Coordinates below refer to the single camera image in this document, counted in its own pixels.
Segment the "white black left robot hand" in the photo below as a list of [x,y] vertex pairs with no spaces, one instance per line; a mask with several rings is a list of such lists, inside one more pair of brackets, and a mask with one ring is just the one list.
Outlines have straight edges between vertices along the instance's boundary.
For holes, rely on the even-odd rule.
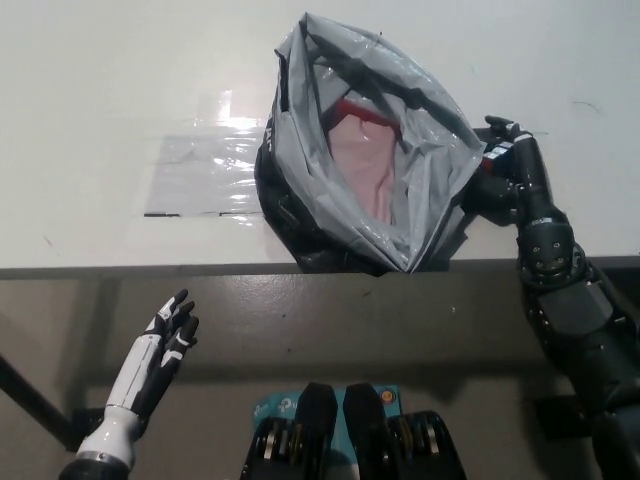
[[136,338],[106,402],[104,416],[129,412],[145,420],[166,393],[189,349],[197,343],[195,302],[183,289],[173,295]]

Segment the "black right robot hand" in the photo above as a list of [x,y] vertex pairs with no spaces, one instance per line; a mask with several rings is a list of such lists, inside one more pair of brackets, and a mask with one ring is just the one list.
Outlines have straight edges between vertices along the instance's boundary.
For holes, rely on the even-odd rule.
[[554,204],[546,167],[534,135],[519,123],[487,115],[474,132],[486,143],[480,166],[466,187],[463,208],[498,225],[522,228],[544,218],[565,223]]

